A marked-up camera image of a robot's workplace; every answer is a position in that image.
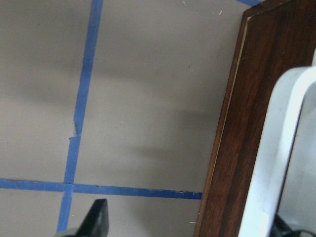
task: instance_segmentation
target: black object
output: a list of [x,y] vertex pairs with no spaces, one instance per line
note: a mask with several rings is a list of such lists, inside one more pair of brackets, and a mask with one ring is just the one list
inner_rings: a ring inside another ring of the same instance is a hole
[[76,234],[67,237],[107,237],[108,232],[109,214],[107,200],[96,199]]
[[309,234],[311,237],[316,237],[316,234],[310,231],[293,231],[279,215],[276,215],[271,228],[270,237],[300,237],[302,233]]

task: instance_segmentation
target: floor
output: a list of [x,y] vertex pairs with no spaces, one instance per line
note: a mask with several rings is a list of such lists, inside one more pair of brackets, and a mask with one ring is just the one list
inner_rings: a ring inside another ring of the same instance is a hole
[[258,3],[1,1],[0,236],[52,237],[107,198],[110,237],[191,237]]

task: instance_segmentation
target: wood grain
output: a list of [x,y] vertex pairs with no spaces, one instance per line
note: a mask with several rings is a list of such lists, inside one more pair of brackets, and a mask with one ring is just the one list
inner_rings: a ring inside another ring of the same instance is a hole
[[267,0],[244,12],[195,237],[237,237],[277,79],[310,66],[316,0]]

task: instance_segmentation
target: brown wooden panel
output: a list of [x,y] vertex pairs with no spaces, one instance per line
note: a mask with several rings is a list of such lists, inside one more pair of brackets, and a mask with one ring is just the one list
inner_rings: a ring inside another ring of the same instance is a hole
[[268,102],[288,69],[310,66],[316,0],[267,0],[245,11],[195,237],[237,237]]

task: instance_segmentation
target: blue painter's tape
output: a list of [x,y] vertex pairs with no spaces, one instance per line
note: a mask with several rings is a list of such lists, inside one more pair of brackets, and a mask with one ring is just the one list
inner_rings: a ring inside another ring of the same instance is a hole
[[63,192],[67,185],[53,182],[11,181],[0,179],[0,188],[31,191]]
[[248,6],[255,6],[261,3],[259,0],[237,0],[243,4],[246,4]]
[[75,184],[74,193],[201,200],[202,193]]
[[72,184],[78,160],[79,146],[83,127],[85,108],[89,93],[90,79],[93,67],[95,47],[98,38],[103,0],[93,0],[88,24],[87,37],[84,47],[80,84],[75,106],[74,123],[76,135],[70,139],[66,163],[64,183]]
[[66,186],[66,190],[64,191],[63,199],[61,200],[57,232],[65,231],[68,226],[68,219],[70,215],[71,202],[73,198],[74,186],[68,185]]

